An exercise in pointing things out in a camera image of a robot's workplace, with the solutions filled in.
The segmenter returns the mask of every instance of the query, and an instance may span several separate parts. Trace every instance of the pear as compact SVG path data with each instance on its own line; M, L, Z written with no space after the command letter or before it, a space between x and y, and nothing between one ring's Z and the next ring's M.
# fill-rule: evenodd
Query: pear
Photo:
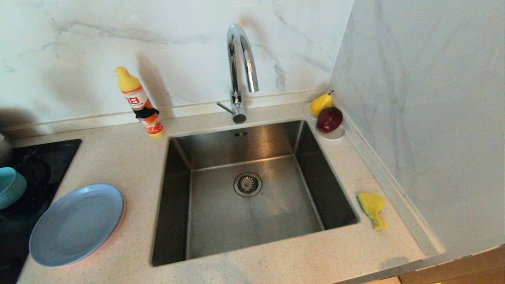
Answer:
M317 99L315 99L315 100L313 100L311 102L311 111L312 111L312 114L314 114L314 116L318 117L319 113L322 110L331 107L331 105L332 105L332 103L331 103L331 93L333 93L333 91L326 92L326 93L320 95L319 97L317 97Z

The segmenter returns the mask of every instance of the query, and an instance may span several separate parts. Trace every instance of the orange bottle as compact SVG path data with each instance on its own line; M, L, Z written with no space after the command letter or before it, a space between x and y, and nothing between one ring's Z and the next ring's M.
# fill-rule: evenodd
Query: orange bottle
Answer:
M160 112L151 104L140 81L132 76L125 67L118 67L114 72L118 75L118 88L125 95L136 118L142 123L149 135L153 138L165 135L166 131L158 117Z

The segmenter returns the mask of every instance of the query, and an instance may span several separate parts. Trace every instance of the white countertop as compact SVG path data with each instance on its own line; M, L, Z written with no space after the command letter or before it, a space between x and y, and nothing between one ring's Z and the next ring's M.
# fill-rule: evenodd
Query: white countertop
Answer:
M389 228L373 230L356 193L386 196L345 136L318 142L359 223L174 264L150 264L169 137L305 119L303 106L249 109L242 125L224 112L167 119L168 135L160 139L134 123L15 141L21 147L82 139L55 200L87 184L108 183L126 202L122 223L94 254L61 268L40 266L29 256L19 283L334 283L426 258L388 198L381 216Z

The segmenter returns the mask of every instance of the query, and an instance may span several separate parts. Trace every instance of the yellow sponge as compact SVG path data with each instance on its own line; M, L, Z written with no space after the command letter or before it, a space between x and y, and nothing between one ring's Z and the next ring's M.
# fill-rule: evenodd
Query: yellow sponge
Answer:
M374 230L382 230L387 228L387 223L383 222L379 217L379 212L384 208L384 198L373 193L358 193L363 211L372 219Z

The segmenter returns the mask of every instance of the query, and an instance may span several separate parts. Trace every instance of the blue cup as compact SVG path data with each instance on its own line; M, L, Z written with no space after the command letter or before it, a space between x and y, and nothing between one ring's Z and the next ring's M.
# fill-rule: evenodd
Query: blue cup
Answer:
M10 167L0 168L0 210L13 205L26 191L24 176Z

